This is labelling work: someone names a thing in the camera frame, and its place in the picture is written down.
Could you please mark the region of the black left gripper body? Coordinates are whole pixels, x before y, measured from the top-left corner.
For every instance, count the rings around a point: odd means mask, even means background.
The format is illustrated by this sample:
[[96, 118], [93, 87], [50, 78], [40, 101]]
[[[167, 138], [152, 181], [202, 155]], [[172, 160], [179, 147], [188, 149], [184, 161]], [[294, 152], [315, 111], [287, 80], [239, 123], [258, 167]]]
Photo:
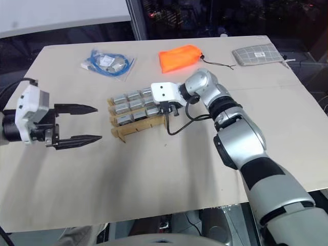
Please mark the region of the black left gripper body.
[[59, 148], [59, 124], [56, 123], [59, 108], [60, 104], [55, 104], [39, 122], [34, 122], [30, 132], [33, 141], [44, 142], [46, 147]]

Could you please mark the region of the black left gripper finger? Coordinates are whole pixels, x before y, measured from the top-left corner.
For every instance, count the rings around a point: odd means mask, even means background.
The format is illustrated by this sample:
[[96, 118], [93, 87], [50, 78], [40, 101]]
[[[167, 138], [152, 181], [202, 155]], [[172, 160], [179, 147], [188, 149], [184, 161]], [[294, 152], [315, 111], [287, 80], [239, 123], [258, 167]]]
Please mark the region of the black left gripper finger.
[[79, 148], [98, 140], [102, 139], [102, 136], [97, 135], [77, 135], [68, 139], [60, 139], [55, 143], [56, 150], [64, 150], [71, 148]]
[[97, 112], [98, 110], [92, 106], [80, 105], [80, 104], [59, 104], [60, 114], [71, 115], [84, 115]]

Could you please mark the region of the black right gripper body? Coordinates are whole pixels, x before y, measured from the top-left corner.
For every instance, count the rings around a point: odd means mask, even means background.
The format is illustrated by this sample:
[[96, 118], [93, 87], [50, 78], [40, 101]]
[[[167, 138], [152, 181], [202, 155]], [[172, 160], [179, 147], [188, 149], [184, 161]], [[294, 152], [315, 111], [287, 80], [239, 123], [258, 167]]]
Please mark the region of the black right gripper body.
[[179, 116], [178, 109], [181, 108], [181, 104], [178, 102], [162, 101], [159, 103], [159, 107], [163, 114], [173, 112], [174, 116]]

